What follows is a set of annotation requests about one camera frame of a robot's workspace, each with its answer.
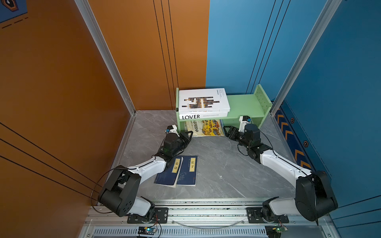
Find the book cover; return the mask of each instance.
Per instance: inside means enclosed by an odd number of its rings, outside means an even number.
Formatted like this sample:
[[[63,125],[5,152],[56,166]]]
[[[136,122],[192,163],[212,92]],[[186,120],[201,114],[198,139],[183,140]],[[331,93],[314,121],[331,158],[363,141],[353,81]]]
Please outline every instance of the book cover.
[[[205,118],[216,118],[216,117],[227,117],[228,112],[208,112],[208,113],[192,113],[192,114],[182,114],[179,115],[180,120],[189,119],[205,119]]]
[[[193,131],[193,137],[224,136],[221,120],[186,121],[187,131]]]
[[[179,177],[179,171],[182,163],[182,157],[175,157],[175,162],[167,170],[156,175],[155,184],[160,184],[168,187],[175,188],[176,182]]]
[[[230,106],[225,89],[180,90],[179,114],[197,111],[229,112]]]
[[[177,185],[196,186],[197,156],[183,156]]]

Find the green bookshelf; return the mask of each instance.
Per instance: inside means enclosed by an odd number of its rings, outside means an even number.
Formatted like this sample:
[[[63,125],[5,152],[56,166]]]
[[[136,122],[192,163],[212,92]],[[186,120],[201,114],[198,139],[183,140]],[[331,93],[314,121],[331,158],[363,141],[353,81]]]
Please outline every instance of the green bookshelf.
[[[272,103],[260,84],[257,85],[253,94],[228,95],[230,111],[227,117],[208,118],[205,120],[222,120],[225,126],[235,126],[239,128],[239,117],[249,116],[253,123],[261,128],[263,121],[269,114]],[[176,117],[177,130],[185,130],[185,121],[179,117],[179,88],[176,88]]]

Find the mounting plate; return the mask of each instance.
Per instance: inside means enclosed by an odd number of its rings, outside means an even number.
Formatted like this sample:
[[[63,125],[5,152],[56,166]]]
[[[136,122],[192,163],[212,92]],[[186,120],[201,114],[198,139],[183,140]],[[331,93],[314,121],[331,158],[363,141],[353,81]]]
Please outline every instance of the mounting plate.
[[[276,221],[274,222],[266,222],[262,218],[262,207],[251,207],[251,208],[246,208],[246,213],[247,213],[247,219],[249,220],[249,223],[267,223],[267,224],[277,224]],[[288,223],[288,217],[287,215],[281,215],[279,217],[279,220],[281,223]]]
[[[167,223],[168,218],[168,208],[155,208],[155,214],[157,215],[157,221],[160,224]],[[142,217],[136,214],[132,214],[128,216],[127,223],[128,224],[154,224],[156,221],[151,220],[150,222],[146,222],[142,220]]]

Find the blue book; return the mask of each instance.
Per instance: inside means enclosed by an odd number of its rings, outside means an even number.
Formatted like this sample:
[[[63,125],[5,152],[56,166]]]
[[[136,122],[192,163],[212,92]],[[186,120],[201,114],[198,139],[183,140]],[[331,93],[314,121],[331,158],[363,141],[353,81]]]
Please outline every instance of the blue book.
[[[175,188],[177,179],[179,177],[181,161],[181,156],[175,157],[175,161],[170,168],[156,175],[154,183]]]
[[[197,156],[183,156],[177,185],[196,186]]]

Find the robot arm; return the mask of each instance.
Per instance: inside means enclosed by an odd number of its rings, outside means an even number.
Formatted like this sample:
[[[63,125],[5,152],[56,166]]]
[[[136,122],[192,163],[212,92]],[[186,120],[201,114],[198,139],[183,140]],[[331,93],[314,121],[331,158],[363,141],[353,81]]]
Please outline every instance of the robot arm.
[[[295,187],[295,198],[271,198],[263,203],[262,214],[271,222],[279,215],[302,215],[309,221],[335,210],[338,207],[328,176],[322,171],[313,172],[302,168],[261,143],[260,130],[250,124],[248,116],[240,117],[240,128],[224,126],[225,135],[247,149],[248,155],[284,177]]]
[[[166,132],[163,146],[151,159],[128,168],[119,165],[112,171],[98,195],[98,202],[120,217],[131,213],[146,220],[152,219],[155,205],[147,199],[136,197],[139,185],[170,167],[173,158],[184,151],[193,135],[193,132],[178,134],[175,125],[169,126]]]

